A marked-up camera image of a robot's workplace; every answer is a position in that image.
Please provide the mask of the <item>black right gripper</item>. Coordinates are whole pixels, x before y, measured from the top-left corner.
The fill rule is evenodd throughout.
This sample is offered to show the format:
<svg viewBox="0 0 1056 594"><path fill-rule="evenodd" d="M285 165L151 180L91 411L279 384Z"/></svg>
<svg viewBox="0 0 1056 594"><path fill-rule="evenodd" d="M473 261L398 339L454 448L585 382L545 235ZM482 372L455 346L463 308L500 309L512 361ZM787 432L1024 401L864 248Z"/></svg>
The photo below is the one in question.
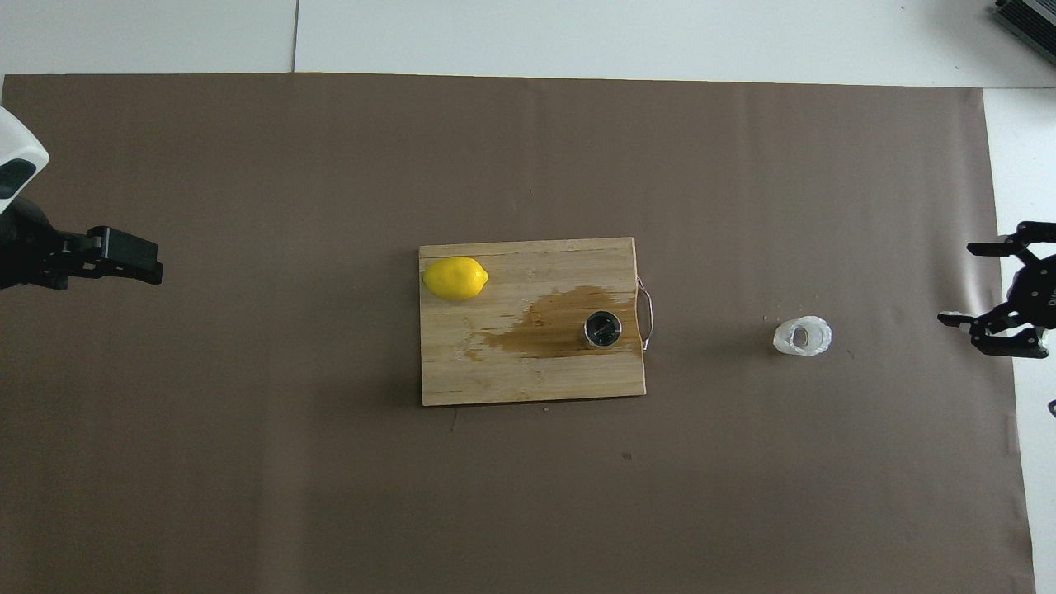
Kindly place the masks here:
<svg viewBox="0 0 1056 594"><path fill-rule="evenodd" d="M1029 250L1035 243L1055 243L1055 223L1022 221L1015 233L989 242L969 242L966 249L977 257L1021 260L1014 275L1007 304L973 317L961 312L940 312L940 323L969 335L972 346L991 356L1044 360L1049 356L1046 333L1055 327L1055 256L1040 258Z"/></svg>

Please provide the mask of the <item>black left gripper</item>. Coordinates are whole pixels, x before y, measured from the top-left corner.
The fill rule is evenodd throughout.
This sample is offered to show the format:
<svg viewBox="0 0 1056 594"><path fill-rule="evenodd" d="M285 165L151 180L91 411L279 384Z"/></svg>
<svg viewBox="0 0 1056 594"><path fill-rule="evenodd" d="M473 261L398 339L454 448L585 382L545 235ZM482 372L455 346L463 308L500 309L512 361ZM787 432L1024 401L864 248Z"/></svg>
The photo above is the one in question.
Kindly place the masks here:
<svg viewBox="0 0 1056 594"><path fill-rule="evenodd" d="M56 253L65 249L53 263ZM67 290L69 276L116 277L161 285L158 245L131 233L96 226L87 233L60 233L43 210L24 198L12 200L1 215L1 289L37 285Z"/></svg>

